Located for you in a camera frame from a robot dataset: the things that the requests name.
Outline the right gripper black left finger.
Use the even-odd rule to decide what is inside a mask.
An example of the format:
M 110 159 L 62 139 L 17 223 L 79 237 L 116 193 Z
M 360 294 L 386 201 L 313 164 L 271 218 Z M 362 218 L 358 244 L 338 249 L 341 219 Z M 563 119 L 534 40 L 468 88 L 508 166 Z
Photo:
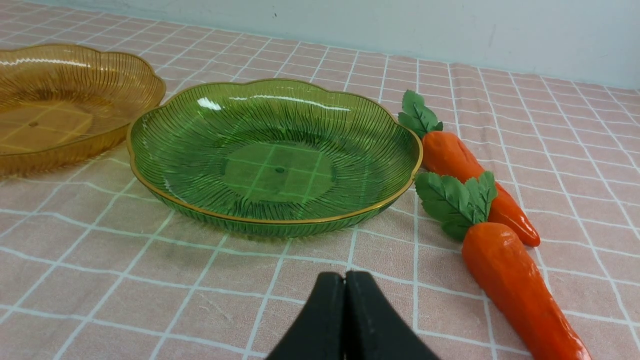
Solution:
M 346 284 L 336 272 L 318 274 L 310 296 L 268 360 L 342 360 Z

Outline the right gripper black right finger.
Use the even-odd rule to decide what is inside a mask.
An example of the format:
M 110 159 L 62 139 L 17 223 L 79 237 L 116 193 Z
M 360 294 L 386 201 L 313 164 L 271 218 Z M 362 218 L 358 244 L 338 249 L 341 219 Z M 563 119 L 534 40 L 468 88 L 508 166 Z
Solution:
M 384 296 L 373 276 L 348 271 L 345 277 L 347 360 L 438 360 Z

